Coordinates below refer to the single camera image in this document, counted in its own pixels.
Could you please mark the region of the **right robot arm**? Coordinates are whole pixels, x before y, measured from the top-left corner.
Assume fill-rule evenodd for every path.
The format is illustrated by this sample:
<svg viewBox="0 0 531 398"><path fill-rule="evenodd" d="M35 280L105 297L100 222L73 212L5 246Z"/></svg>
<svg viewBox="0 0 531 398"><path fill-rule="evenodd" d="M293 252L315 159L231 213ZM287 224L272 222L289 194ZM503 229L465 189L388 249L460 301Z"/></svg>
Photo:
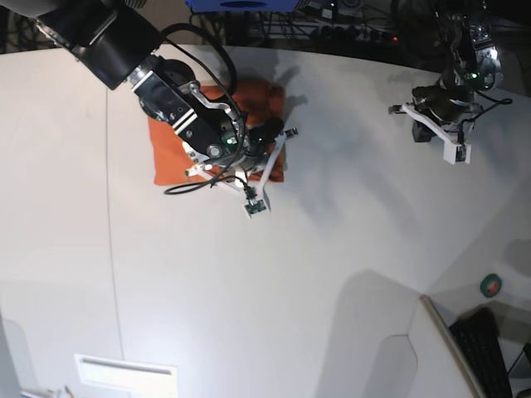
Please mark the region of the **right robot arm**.
<svg viewBox="0 0 531 398"><path fill-rule="evenodd" d="M166 184L167 195L227 185L255 201L268 182L281 182L282 146L287 134L276 113L250 120L249 104L259 95L278 104L280 93L266 83L239 85L236 67L218 43L227 84L203 89L192 68L158 55L171 33L204 35L193 25L159 30L126 1L7 1L9 10L34 21L40 33L67 50L109 89L129 83L141 109L166 124L181 140L191 166L185 183Z"/></svg>

